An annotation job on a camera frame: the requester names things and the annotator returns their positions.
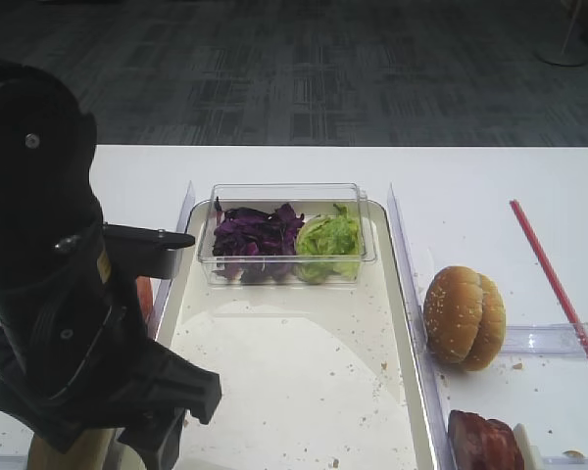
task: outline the green lettuce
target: green lettuce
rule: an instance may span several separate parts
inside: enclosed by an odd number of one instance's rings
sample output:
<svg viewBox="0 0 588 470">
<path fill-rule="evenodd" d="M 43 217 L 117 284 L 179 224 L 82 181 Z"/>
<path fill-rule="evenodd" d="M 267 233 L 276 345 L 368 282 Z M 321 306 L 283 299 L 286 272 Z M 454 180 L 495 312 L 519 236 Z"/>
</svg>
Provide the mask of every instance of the green lettuce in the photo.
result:
<svg viewBox="0 0 588 470">
<path fill-rule="evenodd" d="M 357 218 L 345 206 L 334 204 L 337 215 L 319 215 L 308 221 L 296 237 L 296 254 L 300 256 L 359 255 L 361 230 Z M 357 277 L 358 261 L 313 261 L 301 263 L 297 275 L 302 280 L 319 284 L 332 273 L 349 280 Z"/>
</svg>

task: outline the sesame seed bun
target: sesame seed bun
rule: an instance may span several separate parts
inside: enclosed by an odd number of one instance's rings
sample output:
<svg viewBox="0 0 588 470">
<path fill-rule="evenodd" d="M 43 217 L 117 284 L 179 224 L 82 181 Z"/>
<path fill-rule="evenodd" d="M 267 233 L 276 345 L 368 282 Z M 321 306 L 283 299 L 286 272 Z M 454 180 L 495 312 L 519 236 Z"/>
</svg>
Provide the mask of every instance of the sesame seed bun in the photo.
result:
<svg viewBox="0 0 588 470">
<path fill-rule="evenodd" d="M 429 286 L 424 325 L 429 349 L 440 362 L 480 370 L 492 362 L 505 338 L 503 300 L 487 277 L 449 266 Z"/>
</svg>

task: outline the wooden handle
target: wooden handle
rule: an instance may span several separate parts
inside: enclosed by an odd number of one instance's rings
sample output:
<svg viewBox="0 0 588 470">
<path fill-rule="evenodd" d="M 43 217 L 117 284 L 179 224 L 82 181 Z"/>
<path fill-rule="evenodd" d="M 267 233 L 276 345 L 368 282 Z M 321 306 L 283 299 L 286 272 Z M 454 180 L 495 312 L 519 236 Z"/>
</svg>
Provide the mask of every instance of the wooden handle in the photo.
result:
<svg viewBox="0 0 588 470">
<path fill-rule="evenodd" d="M 68 453 L 54 450 L 35 435 L 30 443 L 26 470 L 102 470 L 114 431 L 85 431 Z"/>
</svg>

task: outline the stand base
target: stand base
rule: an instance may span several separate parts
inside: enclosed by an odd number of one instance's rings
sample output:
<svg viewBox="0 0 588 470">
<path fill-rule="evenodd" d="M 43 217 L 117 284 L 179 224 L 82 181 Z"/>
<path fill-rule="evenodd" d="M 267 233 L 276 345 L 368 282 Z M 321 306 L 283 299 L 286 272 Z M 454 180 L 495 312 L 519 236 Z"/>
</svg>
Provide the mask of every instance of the stand base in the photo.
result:
<svg viewBox="0 0 588 470">
<path fill-rule="evenodd" d="M 582 67 L 588 62 L 581 54 L 562 52 L 559 49 L 534 51 L 534 56 L 545 64 L 556 67 Z"/>
</svg>

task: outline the screw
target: screw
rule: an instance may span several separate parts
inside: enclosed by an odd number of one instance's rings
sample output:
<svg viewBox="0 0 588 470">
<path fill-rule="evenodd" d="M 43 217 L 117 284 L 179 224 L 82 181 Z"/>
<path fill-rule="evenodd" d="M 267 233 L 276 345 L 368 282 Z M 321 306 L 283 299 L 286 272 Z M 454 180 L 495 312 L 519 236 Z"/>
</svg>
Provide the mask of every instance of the screw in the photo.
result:
<svg viewBox="0 0 588 470">
<path fill-rule="evenodd" d="M 37 134 L 28 134 L 24 140 L 24 143 L 29 149 L 34 150 L 39 147 L 41 141 L 39 140 L 39 136 Z"/>
<path fill-rule="evenodd" d="M 72 336 L 74 336 L 74 331 L 71 330 L 70 328 L 66 328 L 65 330 L 62 330 L 61 333 L 59 333 L 59 336 L 61 337 L 62 340 L 70 340 L 72 338 Z"/>
<path fill-rule="evenodd" d="M 62 238 L 55 244 L 55 252 L 60 255 L 67 255 L 76 248 L 78 242 L 80 242 L 80 235 L 70 235 L 69 237 Z"/>
</svg>

